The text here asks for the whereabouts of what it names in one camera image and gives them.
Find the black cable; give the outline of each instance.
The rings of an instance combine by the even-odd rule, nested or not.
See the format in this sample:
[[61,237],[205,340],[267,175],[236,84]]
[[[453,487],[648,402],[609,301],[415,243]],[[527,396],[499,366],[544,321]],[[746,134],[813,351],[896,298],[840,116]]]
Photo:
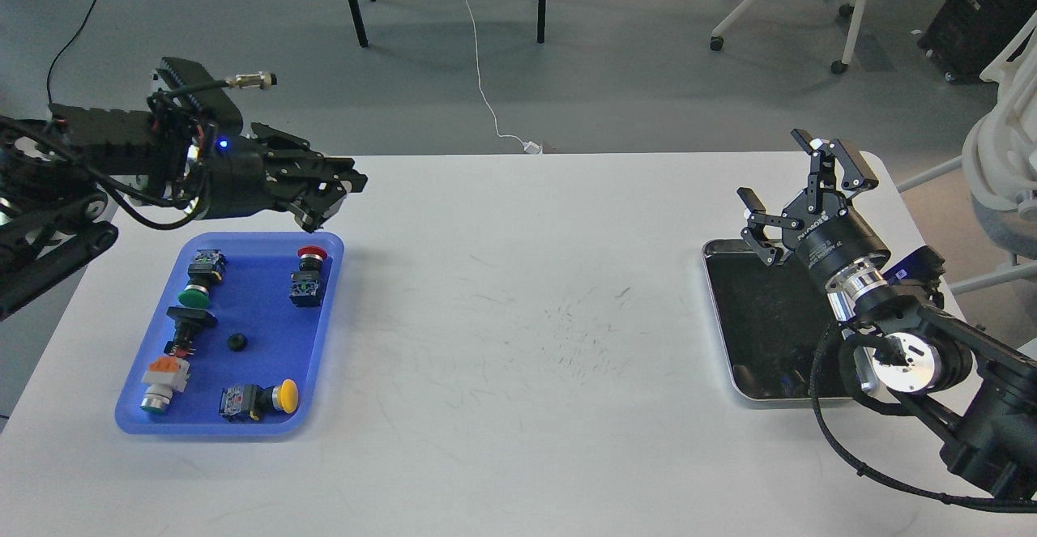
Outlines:
[[915,494],[917,497],[924,497],[926,499],[932,499],[934,501],[941,501],[941,503],[944,503],[945,505],[957,505],[966,509],[975,509],[992,513],[1037,513],[1037,501],[956,497],[945,492],[932,492],[930,490],[924,490],[922,488],[912,486],[910,484],[901,482],[876,471],[875,469],[872,469],[868,464],[864,463],[863,460],[853,456],[848,450],[846,450],[845,447],[843,447],[842,444],[839,444],[839,441],[836,440],[832,430],[829,429],[828,424],[824,423],[824,418],[821,416],[821,402],[818,400],[817,396],[817,376],[821,371],[821,363],[824,360],[824,356],[835,342],[842,342],[841,338],[834,338],[834,340],[830,340],[830,335],[834,326],[836,326],[835,321],[829,323],[829,328],[825,330],[824,335],[822,335],[820,344],[817,345],[817,351],[814,354],[814,364],[810,368],[810,404],[814,407],[814,416],[817,418],[817,425],[821,428],[821,433],[824,435],[824,440],[829,442],[829,446],[835,450],[836,454],[838,454],[840,458],[857,471],[857,475],[869,478],[884,486],[893,488],[894,490]]
[[111,191],[107,187],[104,187],[103,189],[105,190],[105,193],[107,193],[112,198],[112,201],[115,201],[115,203],[118,204],[119,207],[122,207],[123,211],[129,213],[129,216],[133,217],[134,221],[136,221],[137,223],[140,223],[142,226],[148,227],[150,229],[156,229],[159,231],[169,231],[173,229],[179,229],[186,226],[186,224],[195,221],[196,219],[198,219],[198,216],[200,216],[201,213],[204,213],[205,209],[208,208],[207,207],[208,199],[206,197],[208,192],[205,179],[206,176],[203,176],[202,187],[199,188],[200,195],[198,196],[198,201],[195,203],[194,208],[191,210],[191,213],[183,217],[183,219],[169,224],[160,224],[158,222],[152,222],[151,220],[147,219],[147,217],[140,215],[140,211],[134,209],[133,205],[130,205],[130,202],[127,202],[125,198],[122,198],[122,196],[118,194],[118,191]]
[[[104,172],[97,171],[97,169],[94,169],[93,167],[91,167],[91,165],[86,164],[85,161],[82,160],[82,158],[76,156],[74,152],[72,152],[72,150],[67,150],[65,146],[61,145],[61,143],[56,142],[55,139],[48,138],[47,135],[44,135],[41,132],[37,132],[33,128],[28,126],[28,124],[24,124],[23,122],[19,122],[19,120],[11,119],[11,117],[0,116],[0,126],[10,128],[10,130],[19,132],[19,134],[26,136],[26,138],[33,139],[33,141],[41,143],[41,145],[45,146],[45,148],[51,150],[51,152],[55,152],[58,157],[63,158],[71,165],[75,165],[76,167],[81,167],[82,169],[85,169],[85,171],[89,172],[90,176],[93,176],[93,179],[95,179],[95,181],[100,183],[101,189],[104,190],[105,193],[107,193],[112,198],[112,201],[115,201],[116,205],[118,205],[122,209],[125,209],[125,213],[130,217],[133,217],[133,219],[137,223],[143,224],[143,226],[148,227],[150,229],[156,229],[160,231],[179,229],[186,226],[186,224],[192,222],[193,220],[196,220],[197,217],[201,215],[201,213],[204,213],[205,209],[207,209],[208,176],[205,175],[204,172],[202,173],[201,176],[202,179],[198,187],[198,193],[194,197],[185,198],[184,200],[180,201],[172,201],[168,200],[167,198],[156,198],[151,197],[148,194],[144,194],[141,191],[134,189],[133,187],[127,186],[127,183],[120,183],[116,181],[114,178],[112,178],[112,176],[108,176],[107,174],[104,174]],[[160,224],[158,222],[153,222],[152,220],[148,220],[147,217],[140,215],[140,213],[138,213],[137,209],[133,207],[133,205],[130,205],[130,202],[125,201],[125,198],[122,198],[120,193],[125,193],[131,197],[139,198],[139,200],[141,201],[148,202],[148,204],[151,205],[159,205],[160,207],[178,207],[178,205],[186,205],[188,204],[188,202],[194,201],[195,199],[197,199],[198,201],[195,203],[194,208],[191,210],[191,213],[185,216],[184,219],[177,220],[176,222],[169,224]]]
[[83,161],[78,153],[72,152],[72,150],[62,145],[62,143],[44,135],[40,131],[36,131],[33,128],[28,126],[28,124],[15,120],[13,117],[0,115],[0,126],[10,128],[10,130],[19,132],[20,135],[26,136],[26,138],[32,139],[32,141],[36,141],[37,143],[41,143],[45,148],[51,150],[53,153],[56,153],[58,157],[63,158],[68,162],[68,164],[81,167],[84,171],[89,172],[89,175],[92,176],[93,180],[101,183],[102,187],[119,191],[120,193],[137,198],[137,200],[145,202],[148,205],[156,205],[156,207],[178,207],[178,205],[183,205],[185,202],[193,200],[193,197],[186,198],[186,200],[180,201],[169,200],[169,198],[157,198],[143,193],[143,191],[135,189],[134,187],[130,187],[127,183],[119,182],[117,179],[112,178],[112,176],[99,171],[99,169],[94,168],[93,165],[89,165]]
[[58,54],[54,56],[54,61],[51,62],[51,67],[47,69],[47,103],[54,102],[54,97],[51,94],[51,76],[54,73],[55,64],[58,63],[58,58],[61,57],[61,54],[63,54],[64,51],[67,50],[68,47],[71,47],[72,44],[76,41],[79,34],[83,31],[83,28],[86,27],[86,21],[89,20],[90,13],[93,12],[93,6],[96,5],[97,5],[97,0],[93,0],[93,2],[90,2],[90,8],[86,9],[86,17],[83,17],[83,23],[79,25],[79,28],[77,28],[76,34],[72,35],[72,38],[68,39],[68,41],[65,44],[65,47],[62,47],[61,50],[58,51]]

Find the metal tray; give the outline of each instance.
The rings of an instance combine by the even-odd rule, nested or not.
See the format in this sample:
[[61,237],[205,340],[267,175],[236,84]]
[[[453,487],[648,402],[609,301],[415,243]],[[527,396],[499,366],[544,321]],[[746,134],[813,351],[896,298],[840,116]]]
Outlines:
[[[833,316],[806,268],[768,268],[740,238],[716,238],[702,255],[735,390],[752,401],[808,399],[814,350]],[[818,390],[823,398],[848,398],[835,354]]]

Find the blue tray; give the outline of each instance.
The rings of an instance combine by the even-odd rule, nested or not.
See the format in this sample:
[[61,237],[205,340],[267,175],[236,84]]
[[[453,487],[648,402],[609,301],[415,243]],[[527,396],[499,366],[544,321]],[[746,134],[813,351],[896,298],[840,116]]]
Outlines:
[[[299,268],[297,250],[319,246],[328,252],[321,267],[324,304],[298,308],[288,300],[291,273]],[[223,283],[213,287],[208,311],[218,319],[195,338],[188,358],[190,378],[184,393],[174,393],[164,415],[140,408],[147,389],[141,377],[162,356],[172,338],[173,321],[166,309],[188,282],[187,268],[197,250],[222,250],[226,257]],[[299,427],[310,409],[325,334],[345,247],[331,233],[205,233],[186,243],[173,264],[162,298],[148,323],[122,393],[115,404],[115,422],[132,434],[275,435]],[[248,346],[233,352],[227,337],[242,333]],[[267,414],[259,422],[228,422],[219,414],[224,388],[237,384],[262,387],[286,378],[299,387],[295,414]]]

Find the green push button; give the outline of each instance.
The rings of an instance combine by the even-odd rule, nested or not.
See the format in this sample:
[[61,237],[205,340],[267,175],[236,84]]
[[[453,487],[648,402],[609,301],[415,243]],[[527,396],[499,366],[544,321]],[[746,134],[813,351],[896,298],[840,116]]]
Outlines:
[[193,288],[181,290],[180,293],[176,295],[176,300],[188,308],[208,308],[208,294],[202,292],[202,290],[195,290]]

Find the gray floor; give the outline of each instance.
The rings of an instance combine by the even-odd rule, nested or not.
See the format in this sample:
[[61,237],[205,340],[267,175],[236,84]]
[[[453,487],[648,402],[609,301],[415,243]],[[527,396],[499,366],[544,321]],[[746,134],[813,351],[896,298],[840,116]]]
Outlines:
[[[48,115],[48,64],[90,1],[0,0],[0,113]],[[548,41],[537,46],[535,2],[471,0],[501,132],[561,152],[649,152],[792,150],[788,132],[807,128],[851,139],[904,179],[959,153],[997,97],[993,86],[949,86],[917,49],[913,31],[944,0],[868,0],[844,76],[829,72],[847,28],[836,18],[841,0],[764,0],[712,53],[709,31],[739,1],[549,0]],[[357,46],[345,0],[100,0],[55,69],[55,102],[143,109],[159,58],[189,57],[215,76],[277,73],[274,90],[240,91],[234,102],[246,119],[305,136],[327,153],[521,150],[496,138],[482,105],[464,0],[362,8],[367,50]],[[1001,261],[960,176],[906,201],[948,257],[950,279]],[[13,408],[72,285],[0,324],[0,413]],[[959,303],[971,321],[1017,346],[1037,335],[1035,298],[1037,286],[1020,282]]]

